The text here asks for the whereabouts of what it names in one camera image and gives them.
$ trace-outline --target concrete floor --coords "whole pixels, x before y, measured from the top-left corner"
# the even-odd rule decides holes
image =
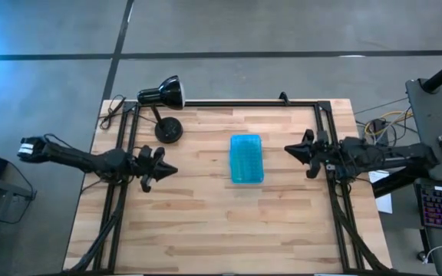
[[[0,0],[0,54],[113,53],[126,2]],[[442,50],[442,1],[136,0],[123,52],[413,50]],[[60,271],[83,173],[20,163],[16,152],[21,137],[43,133],[88,151],[110,68],[109,60],[0,61],[0,156],[38,190],[23,220],[2,228],[0,275]],[[441,68],[442,55],[121,61],[111,96],[133,97],[179,74],[188,99],[285,91],[291,98],[350,98],[357,111],[405,97],[406,80]],[[357,119],[405,108],[402,101]],[[399,144],[415,142],[408,133]],[[421,241],[408,219],[415,214],[411,190],[393,197],[395,214],[382,222],[394,267],[434,274],[432,264],[415,259]]]

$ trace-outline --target blue plastic container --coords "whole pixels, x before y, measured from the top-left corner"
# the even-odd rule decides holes
[[[264,168],[260,136],[256,134],[231,136],[229,166],[233,183],[261,183],[264,180]]]

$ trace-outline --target desk lamp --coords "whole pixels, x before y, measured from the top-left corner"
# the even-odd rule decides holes
[[[161,143],[175,143],[183,134],[180,121],[173,117],[161,118],[156,107],[163,104],[173,110],[182,110],[185,106],[183,87],[178,76],[167,78],[158,88],[144,89],[137,93],[137,101],[141,105],[151,106],[157,119],[154,135]]]

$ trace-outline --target lamp shade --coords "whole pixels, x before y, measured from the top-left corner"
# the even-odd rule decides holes
[[[139,91],[137,101],[142,105],[163,104],[174,110],[182,110],[185,106],[183,86],[178,76],[172,76],[161,83],[158,88]]]

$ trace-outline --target wooden table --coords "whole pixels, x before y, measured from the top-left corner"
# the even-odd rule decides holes
[[[109,103],[104,102],[102,116]],[[331,104],[338,138],[358,135],[350,101]],[[299,143],[306,129],[316,129],[312,108],[161,108],[160,113],[182,122],[182,138],[161,144],[154,124],[140,119],[136,146],[165,147],[165,161],[179,171],[154,183],[151,193],[143,193],[137,179],[130,184],[116,273],[341,272],[325,173],[306,179],[307,167],[283,149]],[[150,109],[141,115],[154,120]],[[92,153],[114,148],[119,122],[116,117],[109,130],[97,128]],[[262,137],[260,185],[231,183],[229,139],[241,133]],[[96,180],[88,175],[84,185]],[[99,184],[81,196],[64,268],[76,264],[97,237],[105,194],[106,185]],[[360,235],[390,267],[371,186],[354,182],[351,200]],[[354,264],[349,238],[346,244]]]

